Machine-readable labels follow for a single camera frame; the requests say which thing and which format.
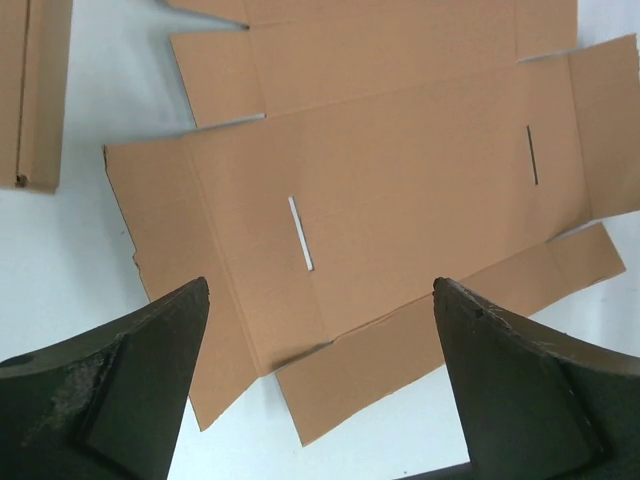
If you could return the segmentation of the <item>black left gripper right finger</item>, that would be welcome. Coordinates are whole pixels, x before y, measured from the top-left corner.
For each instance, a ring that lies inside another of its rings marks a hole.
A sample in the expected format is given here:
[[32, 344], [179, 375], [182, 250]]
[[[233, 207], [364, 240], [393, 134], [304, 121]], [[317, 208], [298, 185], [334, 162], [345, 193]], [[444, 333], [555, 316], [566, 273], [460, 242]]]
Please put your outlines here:
[[475, 475], [636, 475], [639, 360], [449, 278], [434, 315]]

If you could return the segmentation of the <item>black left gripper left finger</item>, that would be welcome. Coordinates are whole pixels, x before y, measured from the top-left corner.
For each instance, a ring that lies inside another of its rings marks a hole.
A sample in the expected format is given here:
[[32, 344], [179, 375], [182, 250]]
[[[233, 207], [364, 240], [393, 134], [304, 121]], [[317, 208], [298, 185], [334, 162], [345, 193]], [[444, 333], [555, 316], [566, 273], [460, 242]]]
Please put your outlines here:
[[2, 478], [167, 478], [208, 312], [199, 277], [3, 361]]

